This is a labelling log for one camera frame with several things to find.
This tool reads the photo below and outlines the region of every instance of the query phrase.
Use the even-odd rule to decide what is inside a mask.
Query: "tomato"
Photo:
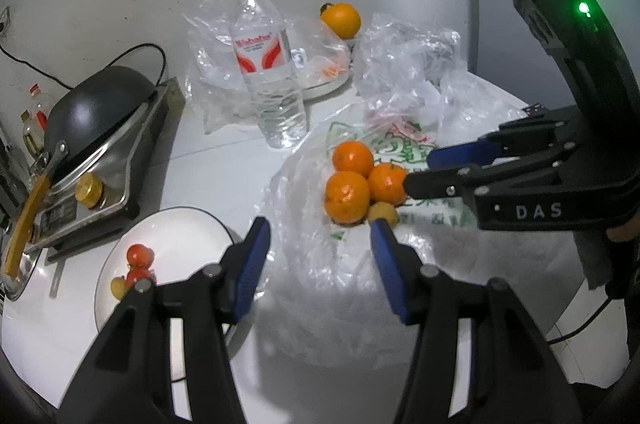
[[[149,271],[148,269],[142,269],[141,267],[134,267],[127,274],[127,279],[125,280],[125,285],[127,287],[131,287],[135,282],[139,279],[148,278],[152,282],[156,282],[156,275]]]
[[[132,267],[148,269],[154,263],[154,252],[142,244],[133,244],[127,250],[127,263]]]

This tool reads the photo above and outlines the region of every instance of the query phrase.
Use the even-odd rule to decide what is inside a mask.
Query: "power cord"
[[[4,22],[0,22],[0,32],[2,32],[3,30],[4,30]],[[0,51],[2,51],[2,53],[5,56],[7,56],[7,58],[11,58],[12,60],[14,60],[17,63],[22,63],[23,65],[27,65],[27,67],[29,67],[30,69],[36,71],[38,74],[42,74],[44,77],[47,77],[52,81],[55,81],[62,88],[65,88],[67,90],[72,90],[73,89],[73,87],[70,87],[66,83],[63,83],[62,81],[60,81],[55,76],[52,76],[51,74],[48,74],[47,72],[44,72],[44,70],[41,70],[41,69],[37,68],[36,65],[32,65],[27,60],[19,59],[19,58],[16,58],[13,54],[9,54],[1,44],[0,44]]]
[[[612,298],[607,298],[606,301],[602,305],[600,305],[598,309],[591,315],[591,317],[587,319],[587,321],[585,321],[580,327],[576,328],[573,332],[569,332],[568,334],[560,336],[559,338],[548,340],[546,344],[551,346],[552,344],[561,343],[562,341],[575,338],[580,332],[585,330],[585,328],[593,323],[593,321],[601,314],[601,312],[606,309],[607,306],[609,306],[609,303],[611,303],[611,301]]]
[[[4,22],[0,22],[0,32],[2,32],[3,30],[4,30]],[[133,52],[133,51],[135,51],[137,49],[140,49],[140,48],[144,48],[144,47],[154,48],[162,56],[162,69],[160,70],[160,75],[158,77],[158,80],[156,81],[156,87],[157,87],[160,84],[160,81],[162,80],[162,76],[164,75],[164,71],[166,70],[166,53],[164,52],[164,49],[161,46],[159,46],[157,43],[145,42],[145,43],[139,43],[137,45],[134,45],[133,47],[128,48],[121,55],[119,55],[115,59],[113,59],[113,61],[111,61],[109,64],[105,65],[104,68],[110,67],[115,62],[119,61],[121,58],[124,58],[127,54],[130,54],[131,52]],[[55,83],[57,83],[58,85],[60,85],[62,88],[65,88],[66,90],[73,90],[73,87],[70,87],[66,83],[62,82],[59,78],[56,78],[55,76],[52,76],[48,72],[44,72],[44,70],[39,69],[38,67],[36,67],[36,65],[33,65],[33,64],[29,63],[27,60],[16,58],[13,54],[9,53],[9,51],[7,51],[2,46],[2,44],[0,44],[0,52],[2,52],[5,56],[7,56],[7,58],[10,58],[10,59],[12,59],[13,61],[15,61],[17,63],[21,63],[23,65],[27,65],[27,67],[29,67],[30,69],[36,71],[38,74],[41,74],[46,78],[49,78],[50,80],[52,80]]]
[[[160,75],[158,76],[158,81],[156,81],[156,87],[160,84],[160,81],[162,80],[162,76],[164,75],[164,71],[166,70],[166,53],[164,52],[164,49],[159,46],[157,43],[151,43],[151,42],[145,42],[145,43],[138,43],[137,45],[134,45],[133,47],[127,49],[126,51],[124,51],[121,55],[117,56],[116,58],[113,59],[113,61],[111,61],[109,64],[105,65],[104,68],[110,67],[111,65],[113,65],[116,61],[120,60],[121,58],[124,58],[127,54],[138,50],[138,49],[142,49],[144,47],[151,47],[156,49],[162,56],[162,68],[160,69]]]

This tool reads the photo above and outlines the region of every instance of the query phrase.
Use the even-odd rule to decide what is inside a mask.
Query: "green led light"
[[[591,13],[589,11],[589,6],[587,5],[586,2],[580,2],[580,5],[578,6],[578,10],[581,13],[584,13],[587,15],[587,18],[591,18]]]

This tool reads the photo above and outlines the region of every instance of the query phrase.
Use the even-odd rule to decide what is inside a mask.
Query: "bottle label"
[[[36,112],[36,119],[40,124],[40,126],[42,127],[42,130],[47,130],[47,116],[44,115],[44,112],[40,110]]]
[[[247,38],[234,38],[234,50],[242,74],[281,67],[291,60],[289,38],[284,29]]]

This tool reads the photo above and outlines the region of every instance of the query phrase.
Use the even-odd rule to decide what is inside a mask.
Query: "countertop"
[[[496,90],[506,100],[517,101]],[[346,85],[329,99],[317,100],[310,106],[311,127],[354,99],[354,89]],[[172,111],[145,179],[143,213],[180,205],[199,207],[219,217],[236,235],[244,235],[263,186],[288,155],[289,151],[268,148],[257,127],[231,125],[204,135],[201,122],[188,111],[182,115]],[[20,299],[4,305],[1,344],[5,354],[18,375],[55,406],[97,333],[95,285],[113,245],[110,242],[67,260],[55,299],[49,297],[49,289],[56,266],[45,266],[42,254]],[[375,372],[366,366],[317,368],[270,349],[260,343],[258,333],[254,325],[232,361],[249,422],[392,421],[406,365]],[[466,403],[467,334],[462,325],[460,375],[452,403],[456,410]],[[177,413],[188,417],[183,382],[174,384],[174,399]]]

